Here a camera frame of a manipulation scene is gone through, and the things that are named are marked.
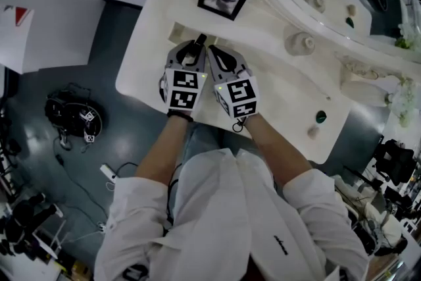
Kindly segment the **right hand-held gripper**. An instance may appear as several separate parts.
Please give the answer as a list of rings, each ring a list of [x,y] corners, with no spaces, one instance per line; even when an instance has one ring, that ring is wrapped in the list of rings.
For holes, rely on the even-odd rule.
[[[247,69],[244,57],[226,46],[210,45],[208,58],[217,102],[231,119],[246,120],[258,113],[257,79]]]

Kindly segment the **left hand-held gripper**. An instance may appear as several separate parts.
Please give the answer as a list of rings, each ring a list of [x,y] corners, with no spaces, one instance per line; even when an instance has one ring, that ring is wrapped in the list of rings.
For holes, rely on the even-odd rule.
[[[208,74],[206,48],[192,48],[195,41],[182,42],[167,55],[160,93],[168,110],[193,112],[200,100]]]

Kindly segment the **white dressing table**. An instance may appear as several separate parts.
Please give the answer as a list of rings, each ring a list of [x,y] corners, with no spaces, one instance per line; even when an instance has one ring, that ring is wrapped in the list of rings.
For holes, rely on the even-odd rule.
[[[241,53],[257,79],[258,110],[306,158],[322,164],[331,153],[351,109],[339,86],[342,65],[322,41],[309,56],[291,56],[284,39],[295,31],[259,0],[247,0],[234,21],[201,9],[197,0],[146,0],[128,43],[118,76],[119,93],[165,112],[159,79],[175,22],[216,36],[216,43]],[[317,124],[318,111],[327,119]],[[312,140],[307,131],[320,129]]]

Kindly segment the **person's left forearm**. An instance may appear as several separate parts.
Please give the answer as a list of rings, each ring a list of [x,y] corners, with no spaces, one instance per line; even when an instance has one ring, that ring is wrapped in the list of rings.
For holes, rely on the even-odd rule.
[[[136,178],[144,178],[164,185],[170,183],[182,151],[190,116],[176,111],[168,117],[156,142],[137,166]]]

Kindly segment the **person's right forearm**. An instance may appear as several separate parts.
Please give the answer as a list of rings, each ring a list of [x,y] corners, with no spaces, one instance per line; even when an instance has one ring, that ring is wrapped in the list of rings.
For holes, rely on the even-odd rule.
[[[285,185],[312,169],[301,152],[276,131],[262,115],[250,116],[245,127],[277,182]]]

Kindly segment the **black equipment bundle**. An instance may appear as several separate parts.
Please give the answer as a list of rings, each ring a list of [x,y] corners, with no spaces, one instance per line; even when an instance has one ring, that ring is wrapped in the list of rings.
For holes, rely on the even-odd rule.
[[[45,116],[58,133],[59,145],[72,150],[69,137],[82,139],[81,152],[99,137],[103,129],[103,108],[91,100],[91,90],[75,83],[51,92],[44,106]]]

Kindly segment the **white low cabinet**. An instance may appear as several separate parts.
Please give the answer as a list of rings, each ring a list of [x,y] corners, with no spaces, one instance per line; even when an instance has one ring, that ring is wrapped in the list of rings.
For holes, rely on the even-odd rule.
[[[85,65],[103,0],[0,0],[33,10],[26,41],[0,43],[0,65],[19,74],[42,68]]]

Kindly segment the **white power strip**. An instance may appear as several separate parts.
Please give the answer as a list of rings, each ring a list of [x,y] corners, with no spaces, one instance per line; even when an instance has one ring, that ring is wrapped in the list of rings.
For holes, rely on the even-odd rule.
[[[99,169],[107,179],[112,183],[116,184],[116,180],[118,179],[118,175],[110,168],[109,165],[103,163]]]

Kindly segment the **person's white shirt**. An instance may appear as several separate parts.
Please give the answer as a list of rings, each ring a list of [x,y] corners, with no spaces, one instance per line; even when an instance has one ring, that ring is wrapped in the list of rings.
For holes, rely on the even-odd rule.
[[[169,230],[166,185],[116,182],[95,281],[240,281],[253,261],[269,281],[364,281],[368,256],[334,181],[308,170],[277,194],[264,161],[241,150],[192,157]]]

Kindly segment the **red white book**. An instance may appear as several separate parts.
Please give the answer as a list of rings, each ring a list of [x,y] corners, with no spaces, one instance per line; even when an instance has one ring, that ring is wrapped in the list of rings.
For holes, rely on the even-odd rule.
[[[0,43],[26,41],[33,10],[0,3]]]

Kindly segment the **black office chair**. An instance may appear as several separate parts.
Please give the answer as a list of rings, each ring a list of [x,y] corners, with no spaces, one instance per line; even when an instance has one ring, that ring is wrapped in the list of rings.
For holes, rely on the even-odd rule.
[[[394,139],[379,143],[373,158],[376,160],[376,172],[395,186],[407,183],[417,164],[414,151],[400,147]]]

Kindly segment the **black floor equipment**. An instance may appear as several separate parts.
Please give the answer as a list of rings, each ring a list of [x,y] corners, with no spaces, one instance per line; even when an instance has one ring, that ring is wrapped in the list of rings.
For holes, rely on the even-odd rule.
[[[45,195],[39,193],[20,201],[9,216],[0,218],[0,254],[15,256],[25,254],[34,260],[39,242],[34,232],[51,216],[63,217],[56,204],[35,214],[36,206],[45,202]]]

